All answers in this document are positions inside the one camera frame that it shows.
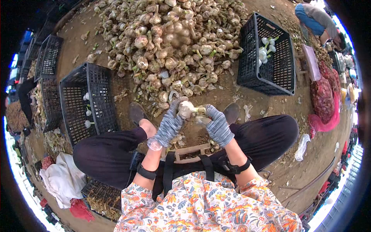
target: floral blouse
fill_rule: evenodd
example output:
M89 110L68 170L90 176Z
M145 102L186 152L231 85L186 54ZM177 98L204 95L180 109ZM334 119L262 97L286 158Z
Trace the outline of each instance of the floral blouse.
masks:
M240 186L239 193L225 176L215 182L198 171L173 180L173 188L152 199L152 191L131 183L121 193L123 215L114 232L121 231L302 231L296 213L284 208L257 177Z

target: black wrist band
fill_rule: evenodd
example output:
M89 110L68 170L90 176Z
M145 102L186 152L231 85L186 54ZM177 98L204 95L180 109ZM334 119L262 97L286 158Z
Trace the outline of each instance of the black wrist band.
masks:
M246 169L248 169L250 167L250 164L251 164L251 157L250 156L247 156L247 161L244 165L242 166L238 166L238 165L231 165L228 158L226 161L223 161L223 168L227 171L229 171L230 173L232 174L240 174L242 171L245 171Z
M156 171L145 170L142 164L140 164L138 165L137 173L139 173L139 175L141 175L142 177L146 179L154 180L156 178L157 170Z

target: forearm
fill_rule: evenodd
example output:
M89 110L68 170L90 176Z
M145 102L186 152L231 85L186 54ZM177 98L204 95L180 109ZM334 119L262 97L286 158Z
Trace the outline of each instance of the forearm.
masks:
M230 143L227 144L224 148L227 152L227 156L231 165L242 166L246 163L247 157L243 153L235 139L232 139ZM254 169L252 164L250 164L248 169L236 175L237 184L239 186L243 186L256 177L258 177L258 173Z
M161 151L162 149L159 151L153 151L151 149L148 150L147 154L144 157L144 160L142 161L142 166L145 170L148 171L157 170L158 165L160 163ZM155 180L144 178L143 176L137 173L134 177L133 182L143 188L152 190Z
M329 36L328 36L327 31L325 30L320 38L321 44L324 45L328 40L329 40Z

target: plastic glove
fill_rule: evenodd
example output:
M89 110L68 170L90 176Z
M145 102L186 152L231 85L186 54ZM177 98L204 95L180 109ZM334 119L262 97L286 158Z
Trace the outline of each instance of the plastic glove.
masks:
M183 126L184 119L177 115L179 103L183 101L188 101L188 97L181 97L171 103L168 111L161 121L157 133L153 137L153 139L158 141L163 147L169 146L170 140L172 140L179 133L180 128Z
M234 138L234 133L229 129L226 117L213 105L206 104L205 108L206 115L212 119L206 126L207 132L219 146L225 147Z

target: black pants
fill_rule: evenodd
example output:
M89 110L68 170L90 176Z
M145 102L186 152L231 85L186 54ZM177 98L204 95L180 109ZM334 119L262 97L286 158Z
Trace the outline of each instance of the black pants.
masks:
M299 127L295 119L288 115L277 115L230 125L235 139L245 155L250 156L252 165L259 171L281 157L298 139ZM107 133L80 141L73 149L73 159L77 168L104 184L124 189L129 180L129 165L133 151L138 144L145 141L147 135L141 128L130 131ZM223 149L210 156L214 170L230 178L220 166L220 161L226 159ZM164 162L160 162L155 180L154 194L160 193L162 185ZM202 171L202 162L191 164L174 164L173 178L191 172Z
M37 82L33 81L33 78L25 80L18 89L19 102L21 104L22 111L26 115L26 118L30 125L32 125L32 109L30 106L29 92L35 88Z

